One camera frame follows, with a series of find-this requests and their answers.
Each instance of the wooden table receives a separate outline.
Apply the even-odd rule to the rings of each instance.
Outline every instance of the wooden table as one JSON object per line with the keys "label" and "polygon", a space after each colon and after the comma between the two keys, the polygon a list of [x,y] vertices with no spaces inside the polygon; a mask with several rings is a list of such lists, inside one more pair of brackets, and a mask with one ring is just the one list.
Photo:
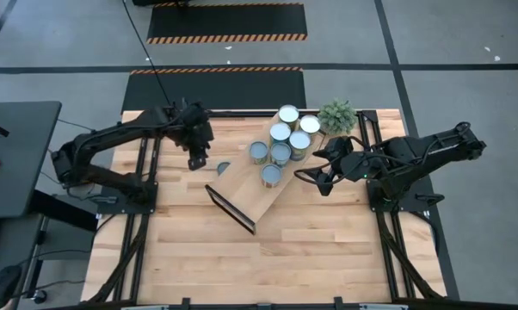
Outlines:
{"label": "wooden table", "polygon": [[[126,112],[123,120],[138,114]],[[398,110],[381,109],[378,116],[384,140],[404,135]],[[193,304],[332,303],[335,296],[344,302],[390,301],[364,181],[345,180],[322,197],[314,185],[294,178],[257,223],[256,236],[213,205],[204,186],[217,176],[217,163],[237,156],[265,121],[211,119],[215,141],[210,158],[194,172],[188,170],[188,154],[163,141],[139,304],[180,304],[183,297]],[[360,137],[358,128],[352,134]],[[138,149],[138,141],[117,147],[112,169],[134,171]],[[324,163],[311,157],[305,167]],[[410,214],[399,216],[410,261],[444,295],[429,226]],[[96,236],[82,300],[98,290],[118,263],[125,219],[118,215]],[[393,262],[404,296],[400,266],[395,258]]]}

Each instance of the potted plant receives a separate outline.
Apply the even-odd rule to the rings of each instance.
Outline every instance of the potted plant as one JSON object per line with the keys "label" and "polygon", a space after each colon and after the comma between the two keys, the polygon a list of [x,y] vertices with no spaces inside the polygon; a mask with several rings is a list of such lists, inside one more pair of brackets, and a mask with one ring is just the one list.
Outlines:
{"label": "potted plant", "polygon": [[322,131],[328,135],[349,134],[357,122],[355,109],[348,100],[337,98],[320,109],[318,119]]}

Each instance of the hazard stripe tape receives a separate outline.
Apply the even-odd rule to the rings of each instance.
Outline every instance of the hazard stripe tape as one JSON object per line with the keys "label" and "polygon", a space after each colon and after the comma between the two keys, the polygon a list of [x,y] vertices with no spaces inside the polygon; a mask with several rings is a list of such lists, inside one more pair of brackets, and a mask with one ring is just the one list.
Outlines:
{"label": "hazard stripe tape", "polygon": [[217,42],[265,42],[307,40],[307,34],[230,34],[157,37],[146,40],[147,44],[184,44]]}
{"label": "hazard stripe tape", "polygon": [[[250,71],[303,71],[301,67],[217,67],[217,68],[179,68],[156,69],[158,74],[203,73],[203,72],[250,72]],[[132,74],[152,74],[154,70],[133,70]]]}
{"label": "hazard stripe tape", "polygon": [[[251,5],[303,5],[302,3],[228,3],[228,4],[189,4],[189,7],[227,7],[227,6],[251,6]],[[176,3],[160,3],[154,5],[154,8],[176,6]]]}

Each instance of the concrete floor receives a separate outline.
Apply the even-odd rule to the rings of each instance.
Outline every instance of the concrete floor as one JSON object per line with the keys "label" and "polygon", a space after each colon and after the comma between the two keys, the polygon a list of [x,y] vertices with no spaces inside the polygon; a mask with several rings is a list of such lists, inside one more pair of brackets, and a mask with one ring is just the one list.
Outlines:
{"label": "concrete floor", "polygon": [[[0,0],[0,16],[9,0]],[[241,0],[196,0],[233,3]],[[389,64],[373,0],[304,0],[305,42],[148,46],[157,65]],[[145,36],[151,8],[128,4]],[[518,0],[383,0],[401,64],[518,63]],[[0,67],[147,65],[120,0],[17,0],[0,32]],[[404,71],[420,135],[469,121],[488,145],[477,161],[432,175],[460,298],[518,304],[518,71]],[[128,73],[0,74],[1,101],[58,100],[87,127],[120,119]],[[391,71],[305,70],[309,108],[332,97],[402,108]],[[57,125],[51,148],[83,129]],[[109,165],[112,153],[96,158]],[[44,172],[52,175],[46,161]],[[38,188],[62,193],[40,178]],[[41,283],[83,279],[86,262],[46,263]],[[51,288],[38,307],[72,305],[81,286]]]}

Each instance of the tin can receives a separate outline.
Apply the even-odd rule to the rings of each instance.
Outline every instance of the tin can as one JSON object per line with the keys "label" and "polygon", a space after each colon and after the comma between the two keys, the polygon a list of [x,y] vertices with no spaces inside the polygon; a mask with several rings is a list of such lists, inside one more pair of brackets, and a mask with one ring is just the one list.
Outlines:
{"label": "tin can", "polygon": [[270,162],[283,168],[292,156],[292,149],[286,143],[274,143],[270,148]]}
{"label": "tin can", "polygon": [[266,164],[261,169],[261,183],[267,189],[278,186],[282,179],[282,169],[276,164]]}
{"label": "tin can", "polygon": [[305,115],[299,121],[299,128],[312,137],[320,130],[320,120],[316,116]]}
{"label": "tin can", "polygon": [[293,105],[287,104],[278,110],[278,117],[293,131],[295,130],[295,125],[297,124],[297,119],[299,118],[299,110]]}
{"label": "tin can", "polygon": [[223,173],[223,171],[225,171],[226,167],[228,167],[229,164],[231,164],[231,162],[220,162],[217,165],[217,175],[220,176],[221,173]]}
{"label": "tin can", "polygon": [[293,161],[300,161],[305,158],[307,153],[307,147],[311,145],[311,136],[308,133],[298,130],[293,132],[290,136],[290,146],[292,147],[292,156],[290,157]]}
{"label": "tin can", "polygon": [[292,134],[292,129],[286,123],[276,123],[270,128],[270,144],[286,143]]}
{"label": "tin can", "polygon": [[250,156],[254,164],[265,164],[268,159],[268,147],[264,142],[255,141],[250,146]]}

